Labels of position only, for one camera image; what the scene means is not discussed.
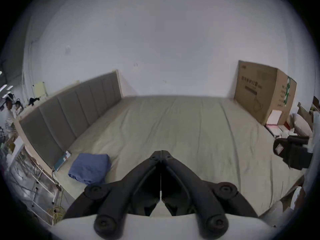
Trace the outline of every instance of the white wall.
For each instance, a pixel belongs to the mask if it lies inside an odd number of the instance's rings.
[[[292,77],[295,104],[309,109],[314,91],[320,97],[318,55],[286,0],[63,0],[55,13],[47,1],[42,13],[53,16],[33,17],[45,27],[24,62],[49,94],[118,69],[125,96],[233,97],[245,60]]]

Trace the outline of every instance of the gray bed sheet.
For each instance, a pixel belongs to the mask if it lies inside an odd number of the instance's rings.
[[[79,153],[108,154],[106,182],[121,180],[155,150],[168,150],[201,179],[231,182],[258,215],[282,198],[302,172],[273,154],[273,137],[235,101],[212,97],[122,99],[69,148],[56,173],[77,198],[86,185],[68,176]]]

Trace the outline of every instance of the bed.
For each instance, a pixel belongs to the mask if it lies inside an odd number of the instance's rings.
[[[90,117],[81,105],[81,92],[77,92],[79,87],[57,97],[56,106],[61,107],[71,132],[75,133],[72,138],[66,136],[66,129],[63,130],[64,138],[71,139],[70,145],[59,143],[60,129],[53,129],[54,123],[48,115],[56,119],[59,114],[52,110],[53,105],[45,105],[46,102],[39,108],[37,116],[42,115],[45,124],[49,125],[47,128],[59,149],[62,153],[63,150],[72,153],[71,158],[55,172],[55,178],[74,198],[86,187],[68,176],[79,153],[108,154],[112,167],[106,175],[106,182],[114,182],[121,180],[154,151],[168,150],[201,179],[235,184],[258,215],[281,199],[302,176],[301,171],[288,168],[280,157],[273,154],[271,134],[233,100],[186,96],[121,98],[120,91],[115,91],[119,88],[118,82],[110,80],[110,83],[114,83],[113,95],[117,93],[117,98],[114,95],[114,104],[105,111],[98,111],[97,103],[101,100],[96,101],[94,94],[91,96],[99,115],[96,120],[88,120]],[[103,83],[102,89],[108,106],[107,88]],[[75,123],[66,112],[69,110],[66,106],[73,99],[78,99],[82,106],[87,123],[83,129],[72,125]],[[84,120],[79,115],[76,118],[77,121]],[[32,130],[28,129],[31,121],[24,118],[20,123],[35,151],[43,153],[40,149],[44,148],[39,149],[39,141],[35,141],[35,134],[30,134]],[[47,155],[46,164],[52,166],[55,159],[48,162]]]

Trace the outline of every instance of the upholstered headboard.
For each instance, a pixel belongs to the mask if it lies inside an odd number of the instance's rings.
[[[52,169],[76,138],[120,100],[117,73],[108,73],[49,98],[21,118],[19,128]]]

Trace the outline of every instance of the folded cloth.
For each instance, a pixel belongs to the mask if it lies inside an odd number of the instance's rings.
[[[86,185],[105,183],[104,178],[111,168],[107,154],[80,153],[69,170],[69,177]]]

